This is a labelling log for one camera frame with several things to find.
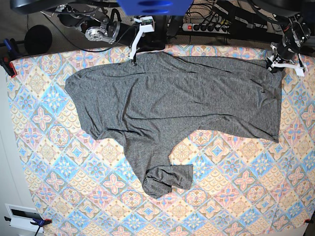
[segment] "blue robot part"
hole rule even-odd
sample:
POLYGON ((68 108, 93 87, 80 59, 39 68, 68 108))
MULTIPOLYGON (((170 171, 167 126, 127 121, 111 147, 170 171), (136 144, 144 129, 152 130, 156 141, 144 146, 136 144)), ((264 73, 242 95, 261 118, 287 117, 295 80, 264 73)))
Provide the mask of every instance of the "blue robot part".
POLYGON ((184 16, 193 0, 117 0, 128 16, 184 16))

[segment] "heather gray fabric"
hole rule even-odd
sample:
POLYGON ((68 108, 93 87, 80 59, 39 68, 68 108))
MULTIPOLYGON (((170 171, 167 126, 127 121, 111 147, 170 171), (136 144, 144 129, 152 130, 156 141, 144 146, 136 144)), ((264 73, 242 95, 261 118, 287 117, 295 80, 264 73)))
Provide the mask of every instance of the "heather gray fabric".
POLYGON ((143 54, 137 66, 95 66, 70 76, 82 129, 124 147, 144 191, 189 189, 192 165, 170 165, 173 147, 196 129, 278 142, 281 73, 264 61, 143 54))

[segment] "wrinkled fabric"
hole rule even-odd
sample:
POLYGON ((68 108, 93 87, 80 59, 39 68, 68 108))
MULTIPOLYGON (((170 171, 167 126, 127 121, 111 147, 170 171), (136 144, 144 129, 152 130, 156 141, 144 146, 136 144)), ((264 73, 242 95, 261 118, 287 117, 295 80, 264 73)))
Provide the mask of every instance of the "wrinkled fabric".
POLYGON ((278 142, 281 73, 264 61, 143 54, 137 66, 95 66, 65 85, 81 127, 114 138, 144 191, 159 198, 189 189, 192 165, 170 165, 172 148, 196 129, 278 142))

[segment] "tiled pattern fabric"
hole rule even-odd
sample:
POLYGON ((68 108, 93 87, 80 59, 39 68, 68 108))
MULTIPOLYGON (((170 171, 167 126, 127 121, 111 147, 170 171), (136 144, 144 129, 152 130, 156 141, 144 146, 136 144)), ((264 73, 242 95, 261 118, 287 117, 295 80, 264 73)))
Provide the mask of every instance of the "tiled pattern fabric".
MULTIPOLYGON (((265 50, 167 46, 176 56, 264 59, 265 50)), ((193 164, 190 190, 159 199, 143 192, 113 139, 93 140, 64 91, 86 67, 127 60, 128 48, 14 61, 7 77, 18 152, 34 205, 53 220, 45 235, 251 236, 294 229, 315 209, 315 59, 306 77, 283 79, 280 142, 196 130, 170 154, 193 164)))

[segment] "patterned tablecloth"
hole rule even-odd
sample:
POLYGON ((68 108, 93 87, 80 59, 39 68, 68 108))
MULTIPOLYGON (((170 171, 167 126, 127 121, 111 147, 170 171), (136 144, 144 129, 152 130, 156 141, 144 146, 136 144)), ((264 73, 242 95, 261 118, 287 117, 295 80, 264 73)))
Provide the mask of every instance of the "patterned tablecloth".
MULTIPOLYGON (((266 51, 167 46, 176 56, 264 59, 266 51)), ((45 235, 251 236, 300 227, 315 209, 315 59, 306 77, 283 79, 280 143, 196 130, 174 147, 193 164, 193 186, 155 200, 143 192, 112 139, 80 127, 64 91, 83 68, 127 60, 129 49, 83 51, 14 61, 8 97, 21 164, 34 205, 53 220, 45 235)))

